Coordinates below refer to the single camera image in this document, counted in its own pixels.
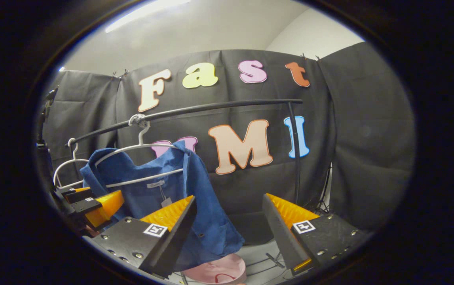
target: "pink bowl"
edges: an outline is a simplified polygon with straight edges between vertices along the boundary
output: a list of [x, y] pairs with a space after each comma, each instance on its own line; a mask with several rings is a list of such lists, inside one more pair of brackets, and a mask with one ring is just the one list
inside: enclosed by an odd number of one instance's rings
[[246, 280], [246, 264], [237, 254], [229, 254], [219, 260], [187, 269], [183, 274], [204, 284], [237, 285]]

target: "colorful letter cutout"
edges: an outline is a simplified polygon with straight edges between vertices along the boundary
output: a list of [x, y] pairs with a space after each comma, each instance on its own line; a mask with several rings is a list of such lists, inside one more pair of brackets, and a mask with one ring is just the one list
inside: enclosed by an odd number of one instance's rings
[[230, 155], [237, 164], [244, 169], [250, 158], [253, 158], [250, 165], [253, 167], [263, 166], [272, 162], [272, 156], [269, 154], [267, 146], [267, 120], [251, 121], [246, 131], [245, 139], [241, 138], [234, 132], [229, 125], [220, 125], [209, 129], [207, 132], [216, 141], [218, 151], [218, 175], [225, 175], [234, 172], [236, 166], [230, 163]]
[[241, 61], [237, 68], [242, 72], [239, 77], [244, 83], [260, 83], [267, 79], [267, 73], [261, 70], [264, 67], [258, 60]]
[[[178, 141], [185, 141], [185, 148], [193, 151], [195, 153], [195, 145], [198, 142], [196, 137], [182, 137]], [[153, 144], [172, 144], [170, 141], [155, 141]], [[152, 146], [151, 149], [155, 152], [156, 157], [160, 157], [165, 153], [169, 148], [165, 146]]]
[[297, 63], [289, 63], [285, 65], [286, 68], [292, 73], [292, 78], [294, 78], [295, 83], [302, 87], [310, 86], [310, 82], [303, 78], [302, 74], [306, 73], [304, 68], [300, 67]]
[[215, 67], [211, 63], [197, 63], [187, 68], [185, 72], [187, 74], [183, 78], [185, 88], [212, 86], [218, 81], [218, 77], [215, 76]]
[[[290, 158], [295, 158], [294, 135], [292, 135], [292, 123], [290, 122], [290, 117], [286, 117], [283, 120], [283, 124], [289, 128], [290, 140], [292, 141], [292, 150], [290, 151], [289, 156]], [[297, 128], [297, 138], [299, 139], [299, 157], [303, 157], [310, 153], [310, 149], [306, 146], [306, 140], [304, 139], [304, 117], [295, 116], [295, 124]]]
[[152, 76], [148, 76], [139, 82], [141, 86], [141, 104], [139, 106], [139, 112], [144, 112], [158, 105], [158, 99], [155, 99], [153, 92], [158, 95], [163, 93], [163, 79], [169, 79], [171, 77], [170, 70], [162, 70]]

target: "white wall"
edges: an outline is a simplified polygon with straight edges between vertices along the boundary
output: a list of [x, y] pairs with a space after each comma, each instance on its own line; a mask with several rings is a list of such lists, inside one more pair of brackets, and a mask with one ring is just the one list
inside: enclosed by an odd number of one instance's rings
[[104, 29], [112, 22], [106, 23], [82, 40], [62, 66], [120, 76], [124, 69], [134, 70], [194, 52], [264, 50], [307, 9], [290, 0], [191, 0], [110, 33]]
[[336, 20], [308, 9], [292, 21], [266, 48], [268, 51], [317, 59], [364, 40]]

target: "shirt label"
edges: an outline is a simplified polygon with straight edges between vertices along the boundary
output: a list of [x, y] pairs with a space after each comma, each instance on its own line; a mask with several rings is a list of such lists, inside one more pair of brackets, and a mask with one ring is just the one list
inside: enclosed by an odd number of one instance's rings
[[165, 184], [165, 181], [164, 180], [160, 180], [158, 182], [155, 182], [155, 183], [149, 183], [149, 184], [146, 184], [147, 188], [155, 188], [155, 187], [158, 187], [158, 186], [162, 186], [163, 184]]
[[165, 200], [162, 202], [162, 208], [163, 208], [163, 207], [166, 207], [166, 206], [169, 206], [170, 204], [172, 204], [171, 197], [165, 199]]

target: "black metal rod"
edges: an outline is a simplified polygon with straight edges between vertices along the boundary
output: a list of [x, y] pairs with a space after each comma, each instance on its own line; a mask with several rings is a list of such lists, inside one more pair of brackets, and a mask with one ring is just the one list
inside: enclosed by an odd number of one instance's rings
[[[201, 112], [201, 111], [207, 111], [207, 110], [240, 107], [240, 106], [273, 105], [273, 104], [285, 104], [285, 103], [287, 103], [289, 105], [292, 105], [292, 103], [293, 104], [302, 104], [302, 100], [301, 99], [269, 99], [269, 100], [245, 100], [245, 101], [234, 101], [234, 102], [224, 102], [224, 103], [211, 103], [211, 104], [204, 104], [204, 105], [180, 108], [180, 109], [175, 109], [175, 110], [169, 110], [169, 111], [165, 111], [165, 112], [158, 112], [156, 114], [147, 115], [147, 116], [145, 116], [144, 119], [146, 121], [151, 121], [151, 120], [156, 120], [156, 119], [161, 119], [161, 118], [166, 118], [166, 117], [171, 117], [171, 116], [176, 116], [176, 115], [188, 114], [191, 112]], [[76, 144], [77, 142], [82, 141], [83, 139], [87, 139], [89, 137], [101, 135], [106, 132], [125, 128], [127, 126], [129, 126], [129, 121], [124, 121], [124, 122], [112, 125], [110, 127], [104, 128], [104, 129], [96, 130], [91, 133], [87, 133], [86, 135], [80, 136], [76, 139], [73, 139], [70, 142], [70, 145]]]
[[186, 276], [183, 273], [183, 271], [181, 271], [181, 279], [183, 280], [184, 285], [188, 285], [188, 282], [186, 281]]
[[267, 255], [267, 257], [272, 260], [272, 262], [276, 263], [276, 265], [278, 265], [280, 268], [285, 268], [285, 266], [281, 263], [279, 263], [276, 258], [272, 257], [270, 254], [266, 253], [265, 255]]
[[294, 109], [292, 103], [288, 102], [287, 106], [290, 113], [290, 123], [292, 124], [292, 135], [294, 137], [295, 152], [295, 204], [299, 205], [299, 189], [301, 184], [301, 153], [299, 152], [299, 136], [297, 135], [297, 124], [295, 123]]

